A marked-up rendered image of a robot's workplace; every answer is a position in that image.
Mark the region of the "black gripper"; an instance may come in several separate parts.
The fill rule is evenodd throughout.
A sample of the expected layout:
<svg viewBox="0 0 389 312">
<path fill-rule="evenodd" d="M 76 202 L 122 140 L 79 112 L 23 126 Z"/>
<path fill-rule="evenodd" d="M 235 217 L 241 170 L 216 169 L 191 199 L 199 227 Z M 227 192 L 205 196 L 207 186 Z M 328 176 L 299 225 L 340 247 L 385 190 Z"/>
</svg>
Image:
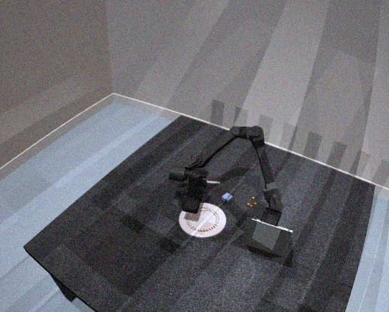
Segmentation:
<svg viewBox="0 0 389 312">
<path fill-rule="evenodd" d="M 199 207 L 201 203 L 199 203 L 204 195 L 203 187 L 206 189 L 207 182 L 203 180 L 203 184 L 200 187 L 194 188 L 191 187 L 189 184 L 187 186 L 187 189 L 190 192 L 190 198 L 189 201 L 184 201 L 182 211 L 190 212 L 197 214 Z"/>
</svg>

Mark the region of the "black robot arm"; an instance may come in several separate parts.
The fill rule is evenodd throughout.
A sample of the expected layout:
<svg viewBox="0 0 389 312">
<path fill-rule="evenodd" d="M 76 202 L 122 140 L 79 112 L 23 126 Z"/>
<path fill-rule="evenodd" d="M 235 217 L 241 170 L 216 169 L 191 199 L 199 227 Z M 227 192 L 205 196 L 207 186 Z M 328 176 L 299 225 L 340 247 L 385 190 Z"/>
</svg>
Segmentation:
<svg viewBox="0 0 389 312">
<path fill-rule="evenodd" d="M 269 207 L 264 210 L 260 221 L 277 226 L 284 206 L 281 203 L 280 191 L 273 180 L 273 173 L 265 149 L 264 133 L 262 127 L 259 126 L 232 127 L 208 147 L 192 154 L 191 159 L 185 165 L 173 163 L 169 172 L 169 180 L 184 182 L 188 178 L 188 183 L 178 184 L 175 189 L 175 195 L 177 197 L 187 195 L 190 198 L 190 192 L 187 189 L 188 184 L 194 188 L 200 187 L 203 184 L 203 178 L 206 178 L 208 175 L 208 172 L 204 169 L 199 170 L 196 168 L 204 168 L 217 152 L 226 147 L 236 137 L 250 139 L 260 161 L 260 167 L 265 179 L 265 189 L 262 189 L 262 192 L 265 195 L 265 200 L 269 203 Z"/>
</svg>

